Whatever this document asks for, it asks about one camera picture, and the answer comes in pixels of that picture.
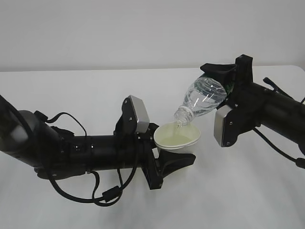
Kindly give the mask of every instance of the yellow liquid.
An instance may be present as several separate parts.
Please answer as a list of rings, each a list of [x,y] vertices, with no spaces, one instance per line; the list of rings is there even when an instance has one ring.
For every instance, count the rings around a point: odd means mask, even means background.
[[[163,139],[160,144],[163,146],[177,146],[189,143],[191,140],[182,135],[173,135]]]
[[[183,127],[177,123],[177,125],[174,126],[173,135],[163,139],[160,144],[163,146],[178,146],[189,143],[191,139],[180,135],[180,131],[182,128]]]

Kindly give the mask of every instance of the black cylindrical joint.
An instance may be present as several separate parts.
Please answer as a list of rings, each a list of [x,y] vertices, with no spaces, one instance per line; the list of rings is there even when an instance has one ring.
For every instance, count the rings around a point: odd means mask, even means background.
[[[305,105],[300,102],[256,83],[243,88],[237,102],[250,107],[259,104],[260,109],[255,112],[257,123],[297,144],[305,141]]]
[[[38,153],[42,153],[51,162],[57,162],[57,154],[60,152],[60,137],[57,132],[37,119],[32,112],[19,111],[19,113],[36,136],[40,152],[37,151],[34,142],[29,139],[23,126],[13,114],[11,114],[10,119],[16,125],[0,138],[0,151],[35,168],[42,167]]]
[[[70,163],[83,164],[86,170],[133,167],[136,148],[132,139],[120,147],[114,135],[76,136],[69,144]]]
[[[305,141],[305,105],[279,93],[268,97],[261,123],[284,137]]]

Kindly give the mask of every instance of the cable connector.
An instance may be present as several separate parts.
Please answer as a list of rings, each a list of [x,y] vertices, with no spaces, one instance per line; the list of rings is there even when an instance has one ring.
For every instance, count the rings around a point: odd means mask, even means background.
[[[109,190],[102,193],[103,197],[105,198],[105,202],[109,202],[112,199],[115,199],[120,196],[122,190],[119,186],[115,186],[110,188]]]
[[[305,168],[305,158],[297,158],[295,160],[295,165],[299,168]]]

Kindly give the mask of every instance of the bottle neck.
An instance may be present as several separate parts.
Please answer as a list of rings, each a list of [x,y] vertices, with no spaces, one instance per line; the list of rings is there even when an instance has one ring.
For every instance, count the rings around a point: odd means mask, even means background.
[[[174,117],[178,125],[187,125],[195,118],[194,113],[187,106],[180,106]]]

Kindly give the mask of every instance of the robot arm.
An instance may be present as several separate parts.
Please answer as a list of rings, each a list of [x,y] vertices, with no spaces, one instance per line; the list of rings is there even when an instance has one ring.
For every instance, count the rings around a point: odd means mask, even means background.
[[[265,125],[297,143],[305,155],[305,105],[268,78],[264,82],[273,90],[254,83],[252,57],[241,55],[235,64],[205,64],[201,69],[224,87],[231,87],[228,97],[217,108],[214,120],[214,137],[221,147],[234,145],[240,134],[251,130],[263,137],[256,127]],[[293,161],[305,167],[302,158]]]
[[[17,111],[0,97],[0,150],[34,168],[38,177],[48,179],[62,196],[81,203],[109,206],[106,202],[120,197],[130,183],[137,167],[141,167],[150,189],[162,187],[170,173],[192,165],[193,154],[175,154],[161,150],[155,158],[153,134],[158,125],[150,123],[141,99],[129,96],[122,104],[122,115],[113,135],[74,136],[71,131],[48,126],[56,121],[41,112]],[[62,191],[55,180],[79,176],[106,169],[132,168],[132,173],[121,186],[103,193],[101,198],[75,198]]]

